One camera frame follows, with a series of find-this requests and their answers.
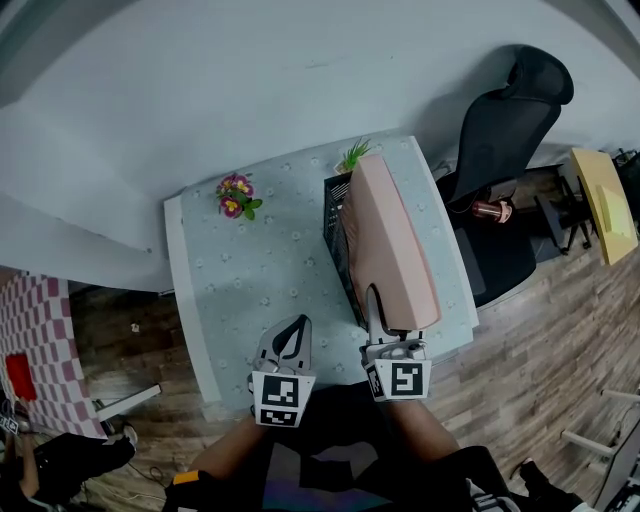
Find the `potted plant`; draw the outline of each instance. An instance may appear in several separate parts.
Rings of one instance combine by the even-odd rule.
[[[218,211],[230,219],[244,214],[247,219],[254,220],[255,210],[262,206],[262,199],[254,199],[253,193],[247,176],[236,173],[226,176],[216,188],[216,196],[220,200]]]
[[[367,139],[362,142],[362,137],[360,137],[349,151],[343,153],[342,161],[333,168],[336,174],[352,172],[356,168],[358,158],[366,155],[371,149],[369,147],[369,142],[371,142],[371,139]]]

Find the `checkered tablecloth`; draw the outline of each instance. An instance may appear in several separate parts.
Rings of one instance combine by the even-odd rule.
[[[73,336],[67,281],[22,272],[0,290],[0,381],[15,401],[5,357],[24,353],[38,398],[31,421],[57,432],[105,438]]]

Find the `chair headrest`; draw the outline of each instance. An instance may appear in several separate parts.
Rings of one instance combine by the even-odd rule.
[[[533,46],[519,46],[509,86],[499,96],[566,105],[573,99],[573,80],[565,65],[553,55]]]

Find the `yellow paper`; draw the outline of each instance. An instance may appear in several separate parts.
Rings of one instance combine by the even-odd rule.
[[[602,185],[598,185],[598,198],[604,214],[605,231],[631,238],[632,231],[626,199]]]

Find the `black basket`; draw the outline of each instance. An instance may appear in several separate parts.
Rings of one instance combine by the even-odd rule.
[[[351,304],[356,322],[366,330],[367,322],[360,309],[349,274],[349,245],[347,244],[347,235],[340,219],[340,208],[349,190],[350,181],[350,172],[324,180],[324,240],[327,242],[327,247]]]

